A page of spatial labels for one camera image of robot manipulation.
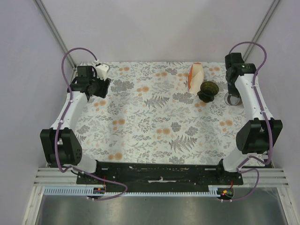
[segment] cable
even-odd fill
[[[265,110],[264,110],[264,107],[263,107],[263,103],[262,103],[262,100],[259,96],[259,93],[257,91],[257,88],[256,88],[256,85],[255,85],[255,82],[256,82],[256,77],[257,77],[257,74],[258,74],[258,71],[263,67],[263,65],[265,64],[266,60],[267,60],[267,52],[266,50],[264,49],[264,47],[258,43],[255,43],[255,42],[252,42],[252,41],[244,41],[244,42],[241,42],[241,43],[238,43],[236,44],[234,47],[232,47],[232,49],[229,51],[229,54],[233,51],[233,49],[239,45],[242,45],[242,44],[253,44],[253,45],[256,45],[258,47],[260,47],[262,50],[263,50],[263,53],[264,53],[264,59],[262,61],[262,63],[259,65],[259,67],[256,69],[254,75],[253,75],[253,80],[252,80],[252,87],[254,89],[254,92],[255,92],[255,95],[256,95],[256,98],[257,98],[257,101],[258,101],[258,104],[259,104],[259,107],[260,107],[260,110],[262,112],[262,115],[266,121],[266,125],[267,125],[267,129],[268,129],[268,135],[269,135],[269,150],[268,150],[268,160],[266,162],[262,161],[261,159],[259,159],[258,157],[255,157],[255,156],[248,156],[240,165],[238,165],[238,168],[237,168],[237,171],[241,174],[243,173],[247,173],[247,172],[250,172],[250,171],[256,171],[257,173],[257,179],[256,179],[256,183],[254,185],[254,187],[251,189],[251,191],[246,194],[245,196],[243,197],[239,197],[239,198],[236,198],[236,199],[231,199],[231,200],[223,200],[222,202],[235,202],[235,201],[239,201],[239,200],[243,200],[247,197],[249,197],[256,189],[257,185],[258,185],[258,182],[259,182],[259,171],[255,168],[252,168],[252,169],[249,169],[249,170],[245,170],[245,171],[241,171],[240,168],[242,168],[244,166],[244,164],[250,159],[250,158],[254,158],[256,159],[257,161],[263,163],[264,165],[268,165],[270,162],[271,162],[271,159],[272,159],[272,156],[273,156],[273,135],[272,135],[272,130],[271,130],[271,126],[270,126],[270,123],[269,123],[269,120],[268,120],[268,117],[267,117],[267,114],[265,113]]]
[[[95,58],[95,60],[97,61],[97,57],[95,56],[95,54],[90,51],[89,49],[86,49],[86,48],[81,48],[81,47],[78,47],[78,48],[72,48],[71,50],[67,51],[66,54],[64,55],[64,57],[62,58],[62,61],[61,61],[61,73],[62,73],[62,76],[65,80],[65,83],[67,85],[67,88],[69,90],[69,93],[70,93],[70,100],[64,110],[64,112],[62,113],[61,117],[60,117],[60,121],[58,123],[58,126],[56,128],[56,132],[55,132],[55,139],[54,139],[54,152],[55,152],[55,159],[56,159],[56,164],[59,168],[59,170],[62,172],[62,173],[65,173],[68,169],[72,168],[73,170],[77,171],[78,173],[84,173],[88,176],[91,176],[97,180],[101,180],[101,181],[104,181],[104,182],[107,182],[107,183],[112,183],[112,184],[117,184],[117,185],[121,185],[121,186],[124,186],[125,187],[125,190],[117,195],[113,195],[113,196],[110,196],[110,197],[107,197],[107,198],[101,198],[101,199],[97,199],[96,201],[102,201],[102,200],[108,200],[108,199],[113,199],[113,198],[116,198],[116,197],[119,197],[120,195],[124,194],[128,187],[126,184],[122,184],[122,183],[119,183],[119,182],[115,182],[115,181],[111,181],[111,180],[106,180],[106,179],[102,179],[100,177],[97,177],[91,173],[88,173],[88,172],[85,172],[85,171],[82,171],[82,170],[79,170],[73,166],[67,166],[65,167],[65,170],[62,168],[61,164],[60,164],[60,158],[59,158],[59,155],[58,155],[58,135],[59,135],[59,131],[60,131],[60,127],[63,123],[63,120],[65,118],[65,115],[67,114],[67,111],[72,103],[72,99],[73,99],[73,93],[72,93],[72,89],[71,89],[71,86],[66,78],[66,75],[65,75],[65,71],[64,71],[64,62],[65,62],[65,59],[66,57],[70,54],[70,52],[74,51],[74,50],[85,50],[85,51],[88,51],[89,53],[91,53],[93,55],[93,57]]]

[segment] leaf pattern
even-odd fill
[[[224,63],[202,63],[219,86],[204,104],[188,92],[191,62],[110,62],[107,97],[92,96],[74,130],[99,161],[217,164],[246,123],[242,105],[227,106]]]

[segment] table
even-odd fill
[[[91,97],[75,134],[99,161],[217,164],[246,123],[243,105],[228,106],[225,64],[202,62],[219,93],[210,103],[188,92],[192,62],[108,62],[105,99]]]

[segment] tablecloth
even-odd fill
[[[210,103],[188,92],[192,62],[108,62],[105,99],[91,97],[75,134],[99,161],[217,164],[246,123],[243,105],[228,106],[225,64],[202,62],[219,93]]]

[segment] floor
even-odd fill
[[[236,197],[248,188],[236,188]],[[36,225],[287,225],[277,190],[256,190],[240,202],[209,197],[119,197],[92,202],[44,196]]]
[[[246,117],[242,105],[224,102],[224,63],[202,63],[204,80],[219,87],[210,103],[188,92],[192,62],[108,64],[107,97],[92,97],[75,129],[85,154],[99,161],[213,165],[234,149]]]

